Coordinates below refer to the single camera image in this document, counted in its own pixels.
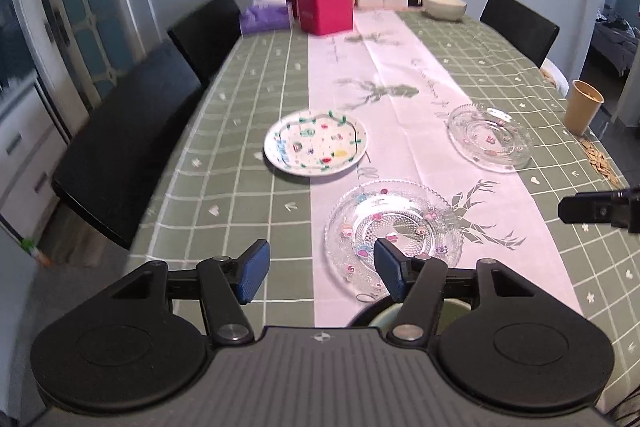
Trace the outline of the green ceramic bowl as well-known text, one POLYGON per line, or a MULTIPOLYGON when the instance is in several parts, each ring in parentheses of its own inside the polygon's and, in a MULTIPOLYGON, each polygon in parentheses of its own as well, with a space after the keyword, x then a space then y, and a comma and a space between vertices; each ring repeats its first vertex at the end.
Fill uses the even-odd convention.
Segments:
MULTIPOLYGON (((350 327, 377 327, 381 332, 385 333, 390 329, 397 313, 401 308, 401 303, 394 303, 390 296, 371 303, 363 308, 350 321, 350 327)), ((465 314, 472 311, 469 303, 465 303, 459 299, 445 299, 440 311, 437 332, 441 333, 451 323, 457 319, 461 319, 465 314)))

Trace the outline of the glass plate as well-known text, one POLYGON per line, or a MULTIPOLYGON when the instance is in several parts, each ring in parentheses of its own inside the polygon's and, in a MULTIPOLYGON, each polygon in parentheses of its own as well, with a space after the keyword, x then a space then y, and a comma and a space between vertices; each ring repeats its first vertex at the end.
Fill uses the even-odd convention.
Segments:
POLYGON ((323 252, 337 282, 360 303, 387 295, 374 266, 377 239, 386 239, 407 257, 435 257, 450 268, 462 255, 459 219, 438 193, 405 180, 359 184, 332 210, 323 252))
POLYGON ((477 167, 498 173, 522 169, 532 159, 529 130, 497 107, 470 103, 456 107, 446 122, 456 151, 477 167))

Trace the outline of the white fruity painted plate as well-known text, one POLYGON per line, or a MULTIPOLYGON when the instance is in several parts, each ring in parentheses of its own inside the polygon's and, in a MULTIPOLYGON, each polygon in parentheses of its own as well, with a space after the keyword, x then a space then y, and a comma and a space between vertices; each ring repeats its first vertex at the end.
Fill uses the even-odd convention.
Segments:
POLYGON ((284 173, 319 178, 355 167, 368 145, 367 129, 356 117, 335 109, 304 109, 270 127, 262 153, 284 173))

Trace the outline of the brown paper cup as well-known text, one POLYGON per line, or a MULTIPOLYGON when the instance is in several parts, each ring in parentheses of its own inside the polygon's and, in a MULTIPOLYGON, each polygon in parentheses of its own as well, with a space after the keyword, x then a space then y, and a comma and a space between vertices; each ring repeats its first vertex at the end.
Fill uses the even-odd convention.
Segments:
POLYGON ((574 135, 584 135, 603 103, 603 95, 595 87, 580 79, 573 80, 567 95, 564 126, 574 135))

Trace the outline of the green checked tablecloth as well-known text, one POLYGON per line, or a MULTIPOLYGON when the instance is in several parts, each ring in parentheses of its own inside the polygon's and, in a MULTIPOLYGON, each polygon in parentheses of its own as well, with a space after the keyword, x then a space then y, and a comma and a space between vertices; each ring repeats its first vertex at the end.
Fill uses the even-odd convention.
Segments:
POLYGON ((495 258, 608 335, 615 365, 603 404, 615 407, 639 384, 639 241, 558 218, 563 197, 610 185, 562 123, 565 105, 532 61, 472 18, 364 11, 351 31, 334 36, 291 29, 244 37, 160 178, 132 263, 192 268, 267 239, 271 265, 248 308, 252 324, 343 325, 367 303, 345 291, 326 261, 332 210, 359 184, 416 182, 459 219, 456 267, 495 258), (497 107, 528 128, 526 167, 492 172, 456 151, 446 122, 470 103, 497 107), (304 109, 335 109, 364 124, 369 145, 355 167, 304 178, 270 164, 262 153, 267 131, 304 109))

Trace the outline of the white bag on chair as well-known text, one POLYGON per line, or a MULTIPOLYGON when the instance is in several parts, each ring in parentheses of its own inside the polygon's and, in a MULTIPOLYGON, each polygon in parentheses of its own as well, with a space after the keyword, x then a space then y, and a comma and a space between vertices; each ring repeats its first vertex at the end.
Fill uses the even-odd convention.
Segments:
POLYGON ((559 67, 546 58, 541 65, 540 71, 548 83, 551 83, 552 86, 555 87, 555 90, 558 91, 563 98, 566 98, 568 90, 570 90, 570 85, 559 67))

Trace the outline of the near left black chair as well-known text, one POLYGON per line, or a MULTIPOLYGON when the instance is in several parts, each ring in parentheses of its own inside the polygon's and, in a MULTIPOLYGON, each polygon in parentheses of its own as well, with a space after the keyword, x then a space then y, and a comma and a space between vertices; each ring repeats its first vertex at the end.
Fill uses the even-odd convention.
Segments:
POLYGON ((51 176, 54 193, 96 231, 130 248, 202 95, 176 46, 161 43, 74 135, 51 176))

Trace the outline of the black chair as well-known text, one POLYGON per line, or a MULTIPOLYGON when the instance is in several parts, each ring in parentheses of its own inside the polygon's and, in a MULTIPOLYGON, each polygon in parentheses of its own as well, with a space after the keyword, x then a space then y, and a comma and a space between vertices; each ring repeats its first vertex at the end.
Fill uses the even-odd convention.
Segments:
POLYGON ((209 0, 168 29, 167 35, 203 86, 208 86, 241 37, 235 0, 209 0))
POLYGON ((161 43, 74 135, 51 176, 54 193, 96 231, 130 248, 202 95, 176 46, 161 43))
POLYGON ((487 0, 480 21, 497 31, 538 68, 544 64, 560 28, 516 0, 487 0))

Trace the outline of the right black chair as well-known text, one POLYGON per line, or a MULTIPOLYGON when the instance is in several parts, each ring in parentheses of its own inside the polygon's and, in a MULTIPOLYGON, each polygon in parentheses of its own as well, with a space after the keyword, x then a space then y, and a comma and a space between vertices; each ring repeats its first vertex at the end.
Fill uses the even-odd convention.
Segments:
POLYGON ((544 64, 560 28, 516 0, 487 0, 480 21, 497 31, 538 68, 544 64))

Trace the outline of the white cabinet drawers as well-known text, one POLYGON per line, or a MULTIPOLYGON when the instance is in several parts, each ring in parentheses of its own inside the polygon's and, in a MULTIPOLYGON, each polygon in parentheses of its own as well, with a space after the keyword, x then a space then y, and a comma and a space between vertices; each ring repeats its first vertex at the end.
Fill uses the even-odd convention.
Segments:
POLYGON ((38 241, 58 205, 51 176, 65 149, 37 73, 17 78, 1 100, 1 221, 21 239, 38 241))

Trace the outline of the far left black chair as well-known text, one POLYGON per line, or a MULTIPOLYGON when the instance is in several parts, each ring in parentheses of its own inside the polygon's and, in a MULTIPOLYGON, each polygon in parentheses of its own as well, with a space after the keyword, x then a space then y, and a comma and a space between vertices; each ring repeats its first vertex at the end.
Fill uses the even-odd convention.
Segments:
POLYGON ((167 35, 203 86, 208 86, 241 37, 235 0, 209 0, 168 29, 167 35))

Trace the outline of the cream ceramic bowl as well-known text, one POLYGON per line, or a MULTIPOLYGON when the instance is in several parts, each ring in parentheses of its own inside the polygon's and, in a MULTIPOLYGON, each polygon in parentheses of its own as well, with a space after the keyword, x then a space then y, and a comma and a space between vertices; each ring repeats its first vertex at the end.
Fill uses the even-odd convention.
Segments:
POLYGON ((423 0, 423 12, 434 20, 458 22, 465 16, 468 5, 462 0, 423 0))

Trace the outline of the purple tissue box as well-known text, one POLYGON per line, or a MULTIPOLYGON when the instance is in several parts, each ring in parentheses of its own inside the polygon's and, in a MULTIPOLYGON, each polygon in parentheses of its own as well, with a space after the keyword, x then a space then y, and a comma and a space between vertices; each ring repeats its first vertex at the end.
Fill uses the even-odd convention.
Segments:
POLYGON ((291 9, 286 0, 257 0, 240 15, 242 36, 290 29, 291 24, 291 9))

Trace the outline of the pink box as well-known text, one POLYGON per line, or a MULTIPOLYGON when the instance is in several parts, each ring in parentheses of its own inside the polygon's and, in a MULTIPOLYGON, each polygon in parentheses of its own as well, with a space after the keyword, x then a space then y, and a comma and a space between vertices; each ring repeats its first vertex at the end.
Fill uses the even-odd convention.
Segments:
POLYGON ((354 0, 296 0, 299 26, 313 36, 354 28, 354 0))

